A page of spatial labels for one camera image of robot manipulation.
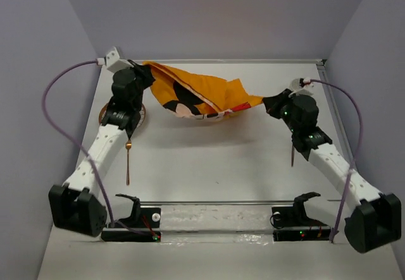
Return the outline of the orange cartoon cloth placemat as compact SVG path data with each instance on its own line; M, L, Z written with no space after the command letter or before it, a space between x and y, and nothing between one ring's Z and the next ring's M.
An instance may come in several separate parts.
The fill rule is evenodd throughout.
M240 79L190 73L160 63L145 61L154 78L151 93L178 118L219 121L263 103L246 92Z

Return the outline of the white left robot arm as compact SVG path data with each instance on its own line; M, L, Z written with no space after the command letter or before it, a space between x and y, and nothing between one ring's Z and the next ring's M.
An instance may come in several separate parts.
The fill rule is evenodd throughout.
M42 112L48 123L84 154L76 170L63 184L53 185L48 193L53 224L57 228L97 237L105 225L114 227L119 223L113 216L103 179L121 149L131 149L131 138L145 116L143 93L154 78L147 66L132 60L119 60L118 64L120 68L106 66L113 74L112 96L89 149L51 119L46 99L42 99Z

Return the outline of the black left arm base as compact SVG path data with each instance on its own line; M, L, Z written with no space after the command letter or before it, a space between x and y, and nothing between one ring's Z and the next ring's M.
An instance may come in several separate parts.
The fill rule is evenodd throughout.
M101 232L103 242L136 242L159 243L161 241L161 208L145 207L140 199L122 193L116 197L125 198L132 202L128 217L115 221L115 226L107 224Z

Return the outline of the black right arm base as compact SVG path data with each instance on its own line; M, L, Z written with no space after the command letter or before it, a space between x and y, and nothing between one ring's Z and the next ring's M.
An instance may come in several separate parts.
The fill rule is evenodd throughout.
M271 208L269 222L273 227L273 240L284 241L327 241L330 226L308 216L306 204L322 200L316 192L303 193L297 196L292 205Z

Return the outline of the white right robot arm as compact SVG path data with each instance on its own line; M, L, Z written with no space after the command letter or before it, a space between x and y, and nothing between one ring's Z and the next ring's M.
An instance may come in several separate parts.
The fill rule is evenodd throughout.
M348 163L332 139L317 125L319 109L309 95L286 89L263 99L267 114L281 119L291 131L293 148L319 170L341 196L338 210L321 201L317 192L294 199L292 219L305 226L327 225L329 238L343 232L349 244L366 253L401 239L400 199L369 184Z

